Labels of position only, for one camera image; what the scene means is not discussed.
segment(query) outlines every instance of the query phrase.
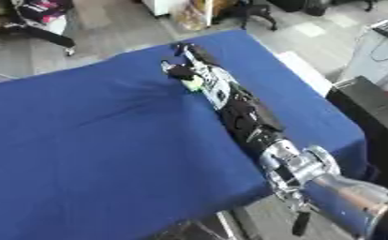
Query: robotic hand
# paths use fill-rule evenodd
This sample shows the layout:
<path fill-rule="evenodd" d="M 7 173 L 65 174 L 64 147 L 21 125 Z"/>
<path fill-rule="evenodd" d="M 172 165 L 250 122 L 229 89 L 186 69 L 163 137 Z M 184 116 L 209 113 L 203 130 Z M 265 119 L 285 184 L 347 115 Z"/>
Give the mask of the robotic hand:
<path fill-rule="evenodd" d="M 163 71 L 207 97 L 272 191 L 298 213 L 293 234 L 304 234 L 312 206 L 356 239 L 388 239 L 388 189 L 341 176 L 334 158 L 319 146 L 299 151 L 271 112 L 204 49 L 191 43 L 172 47 L 186 62 L 162 61 Z"/>

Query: desk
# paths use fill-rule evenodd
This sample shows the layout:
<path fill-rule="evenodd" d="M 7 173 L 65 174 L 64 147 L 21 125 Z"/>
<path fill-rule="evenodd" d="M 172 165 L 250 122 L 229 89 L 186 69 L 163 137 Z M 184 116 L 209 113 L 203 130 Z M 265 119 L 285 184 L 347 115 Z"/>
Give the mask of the desk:
<path fill-rule="evenodd" d="M 366 168 L 363 132 L 245 31 L 192 39 L 305 147 Z M 169 46 L 0 83 L 0 240 L 122 240 L 270 192 L 200 94 L 168 79 Z"/>
<path fill-rule="evenodd" d="M 364 76 L 374 84 L 388 90 L 388 37 L 373 30 L 388 20 L 366 27 L 359 37 L 354 54 L 338 81 L 346 82 Z"/>

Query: blue fabric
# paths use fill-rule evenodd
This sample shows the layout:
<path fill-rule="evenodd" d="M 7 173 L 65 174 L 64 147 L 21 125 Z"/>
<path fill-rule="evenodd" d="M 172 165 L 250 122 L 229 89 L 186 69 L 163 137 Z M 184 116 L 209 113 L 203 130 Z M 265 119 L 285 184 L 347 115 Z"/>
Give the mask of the blue fabric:
<path fill-rule="evenodd" d="M 269 105 L 299 147 L 366 167 L 362 131 L 243 31 L 192 39 Z M 0 83 L 0 240 L 122 240 L 265 196 L 168 46 Z"/>

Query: silver metal cylinder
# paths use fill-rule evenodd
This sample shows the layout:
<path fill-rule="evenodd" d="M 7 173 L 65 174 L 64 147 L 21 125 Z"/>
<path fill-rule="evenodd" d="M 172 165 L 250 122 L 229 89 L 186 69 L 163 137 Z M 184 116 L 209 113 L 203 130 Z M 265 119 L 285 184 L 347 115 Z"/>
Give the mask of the silver metal cylinder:
<path fill-rule="evenodd" d="M 356 238 L 388 239 L 379 238 L 379 231 L 388 236 L 388 230 L 381 226 L 388 224 L 388 189 L 324 174 L 306 184 L 305 195 L 324 215 Z"/>

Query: bag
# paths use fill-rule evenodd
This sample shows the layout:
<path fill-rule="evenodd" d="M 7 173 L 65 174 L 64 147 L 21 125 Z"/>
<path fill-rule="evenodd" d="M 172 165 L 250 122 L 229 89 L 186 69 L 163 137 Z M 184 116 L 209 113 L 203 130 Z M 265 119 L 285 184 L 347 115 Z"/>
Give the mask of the bag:
<path fill-rule="evenodd" d="M 330 6 L 330 0 L 307 0 L 305 4 L 305 13 L 320 17 L 325 14 L 326 9 Z"/>

